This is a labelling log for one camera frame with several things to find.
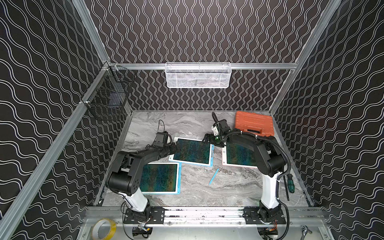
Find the pink writing tablet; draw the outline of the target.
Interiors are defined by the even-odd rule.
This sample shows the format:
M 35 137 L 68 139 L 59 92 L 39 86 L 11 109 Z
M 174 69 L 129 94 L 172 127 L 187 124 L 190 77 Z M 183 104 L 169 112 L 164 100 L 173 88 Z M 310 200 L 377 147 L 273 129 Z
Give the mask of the pink writing tablet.
M 222 148 L 222 164 L 232 167 L 258 168 L 253 151 L 232 143 L 226 143 L 226 146 Z

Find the blue tablet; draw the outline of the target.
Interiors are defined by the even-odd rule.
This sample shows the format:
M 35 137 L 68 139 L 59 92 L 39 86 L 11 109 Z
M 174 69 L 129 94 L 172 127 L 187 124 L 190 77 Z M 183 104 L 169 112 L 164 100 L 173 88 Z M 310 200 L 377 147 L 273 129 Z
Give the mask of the blue tablet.
M 143 194 L 179 194 L 181 163 L 150 163 L 144 166 L 140 190 Z
M 180 147 L 180 152 L 170 155 L 170 162 L 206 167 L 213 166 L 214 145 L 181 137 L 175 137 L 174 142 Z

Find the blue stylus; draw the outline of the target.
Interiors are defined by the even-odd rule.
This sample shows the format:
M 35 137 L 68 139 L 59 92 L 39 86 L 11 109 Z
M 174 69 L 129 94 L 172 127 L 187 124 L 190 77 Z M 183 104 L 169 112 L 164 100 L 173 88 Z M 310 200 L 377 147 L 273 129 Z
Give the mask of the blue stylus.
M 213 176 L 210 179 L 209 186 L 213 183 L 213 181 L 214 181 L 216 175 L 218 174 L 219 170 L 220 170 L 219 168 L 216 169 L 215 173 L 213 174 Z

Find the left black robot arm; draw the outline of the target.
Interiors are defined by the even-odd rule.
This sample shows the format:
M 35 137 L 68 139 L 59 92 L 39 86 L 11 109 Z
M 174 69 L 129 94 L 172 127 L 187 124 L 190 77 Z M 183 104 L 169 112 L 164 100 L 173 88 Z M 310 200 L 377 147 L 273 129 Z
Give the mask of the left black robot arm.
M 147 146 L 135 152 L 120 151 L 107 173 L 106 187 L 122 196 L 133 212 L 145 213 L 149 201 L 140 190 L 144 166 L 181 151 L 179 143 Z

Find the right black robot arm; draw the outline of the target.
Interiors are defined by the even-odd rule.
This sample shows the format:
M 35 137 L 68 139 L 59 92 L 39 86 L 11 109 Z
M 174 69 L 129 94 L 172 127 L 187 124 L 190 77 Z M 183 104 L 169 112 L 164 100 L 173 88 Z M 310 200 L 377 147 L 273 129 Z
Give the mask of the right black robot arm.
M 287 153 L 274 137 L 261 137 L 242 131 L 226 134 L 205 134 L 203 143 L 224 148 L 229 143 L 250 150 L 256 158 L 256 167 L 263 174 L 263 193 L 258 210 L 259 219 L 264 223 L 273 222 L 286 206 L 279 198 L 280 178 L 291 171 Z

